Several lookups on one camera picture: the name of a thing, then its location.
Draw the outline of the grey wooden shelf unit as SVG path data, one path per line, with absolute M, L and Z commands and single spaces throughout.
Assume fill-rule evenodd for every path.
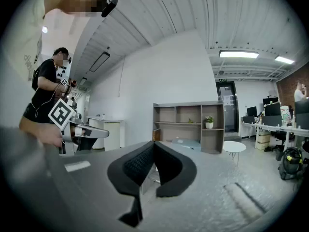
M 205 128 L 205 116 L 212 116 L 212 129 Z M 153 130 L 161 129 L 162 142 L 175 138 L 197 140 L 201 151 L 220 154 L 225 134 L 224 105 L 222 101 L 153 104 Z

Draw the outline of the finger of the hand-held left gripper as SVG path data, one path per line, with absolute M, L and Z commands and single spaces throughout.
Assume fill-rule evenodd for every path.
M 78 137 L 77 143 L 78 148 L 77 151 L 83 151 L 83 150 L 91 150 L 94 143 L 96 142 L 97 138 L 84 138 L 84 137 Z

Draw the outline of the round white side table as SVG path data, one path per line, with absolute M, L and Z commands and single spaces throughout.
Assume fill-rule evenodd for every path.
M 239 164 L 239 154 L 246 150 L 246 145 L 236 141 L 224 141 L 223 150 L 234 159 L 237 157 L 237 164 Z

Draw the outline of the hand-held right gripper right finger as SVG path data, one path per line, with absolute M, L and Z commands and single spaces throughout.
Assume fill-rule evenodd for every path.
M 154 142 L 154 164 L 160 178 L 160 187 L 156 190 L 159 198 L 181 195 L 197 175 L 197 167 L 189 157 L 160 142 Z

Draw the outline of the person's cream shirt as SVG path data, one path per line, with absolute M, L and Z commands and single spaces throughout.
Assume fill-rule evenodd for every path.
M 14 23 L 16 43 L 13 47 L 14 66 L 24 81 L 32 79 L 32 73 L 42 51 L 44 16 L 44 0 L 26 0 L 16 16 Z

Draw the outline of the person's left hand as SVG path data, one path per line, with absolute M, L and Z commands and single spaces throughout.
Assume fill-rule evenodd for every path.
M 43 129 L 43 132 L 41 135 L 41 141 L 44 144 L 61 147 L 62 134 L 60 132 L 60 129 L 56 125 L 46 124 L 46 128 Z

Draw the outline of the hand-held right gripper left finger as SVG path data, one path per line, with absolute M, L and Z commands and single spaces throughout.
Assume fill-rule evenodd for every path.
M 140 187 L 154 164 L 154 142 L 143 146 L 113 161 L 107 175 L 115 189 L 124 195 L 133 197 L 131 210 L 120 216 L 123 223 L 136 227 L 143 219 L 140 204 Z

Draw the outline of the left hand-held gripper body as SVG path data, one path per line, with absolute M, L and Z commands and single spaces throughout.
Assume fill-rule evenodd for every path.
M 78 137 L 104 139 L 110 134 L 107 130 L 84 124 L 76 116 L 76 112 L 62 99 L 57 101 L 48 117 L 61 131 L 61 154 L 75 154 L 78 148 Z

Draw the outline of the person's left forearm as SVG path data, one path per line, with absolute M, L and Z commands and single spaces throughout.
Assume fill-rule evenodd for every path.
M 46 128 L 46 124 L 49 124 L 49 123 L 37 123 L 37 122 L 33 122 L 33 121 L 31 121 L 31 120 L 29 120 L 25 117 L 22 117 L 21 120 L 20 120 L 20 123 L 19 123 L 19 128 L 22 131 L 25 131 L 25 132 L 35 136 L 38 140 L 41 141 L 41 135 L 42 135 L 43 129 Z

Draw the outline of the black glass door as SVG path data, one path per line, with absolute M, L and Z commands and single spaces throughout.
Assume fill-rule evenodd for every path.
M 239 132 L 239 106 L 234 82 L 216 82 L 218 100 L 223 102 L 225 133 Z

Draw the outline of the white office desk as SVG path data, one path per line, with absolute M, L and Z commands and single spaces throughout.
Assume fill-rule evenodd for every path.
M 300 128 L 294 128 L 292 126 L 268 126 L 268 125 L 264 125 L 264 124 L 253 124 L 253 123 L 244 123 L 241 122 L 241 129 L 243 129 L 243 127 L 251 127 L 251 128 L 256 128 L 256 132 L 257 132 L 257 136 L 255 139 L 255 146 L 254 148 L 257 148 L 258 145 L 258 136 L 259 136 L 259 131 L 260 129 L 263 130 L 267 130 L 267 131 L 284 131 L 286 132 L 286 136 L 285 136 L 285 145 L 284 145 L 284 151 L 287 150 L 288 148 L 288 144 L 290 143 L 289 140 L 289 134 L 293 133 L 295 135 L 295 137 L 297 136 L 303 136 L 303 137 L 309 137 L 309 130 L 305 130 L 305 129 L 300 129 Z

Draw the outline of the cardboard box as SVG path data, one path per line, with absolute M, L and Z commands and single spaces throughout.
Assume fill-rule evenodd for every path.
M 256 134 L 255 148 L 258 150 L 264 150 L 269 146 L 271 132 L 260 129 Z

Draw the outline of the white ceiling light panel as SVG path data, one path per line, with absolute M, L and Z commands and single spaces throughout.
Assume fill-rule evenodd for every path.
M 221 50 L 219 52 L 220 58 L 257 58 L 259 53 L 251 51 L 240 51 L 240 50 Z
M 275 60 L 282 62 L 282 63 L 285 63 L 285 64 L 288 64 L 288 65 L 291 65 L 295 62 L 294 60 L 291 60 L 291 59 L 288 59 L 288 58 L 285 58 L 285 57 L 281 57 L 281 56 L 277 56 L 275 58 Z

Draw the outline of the black and yellow vacuum cleaner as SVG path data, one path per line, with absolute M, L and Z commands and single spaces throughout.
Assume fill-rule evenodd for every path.
M 278 167 L 282 180 L 300 179 L 309 166 L 309 158 L 303 157 L 299 148 L 289 147 L 284 151 Z

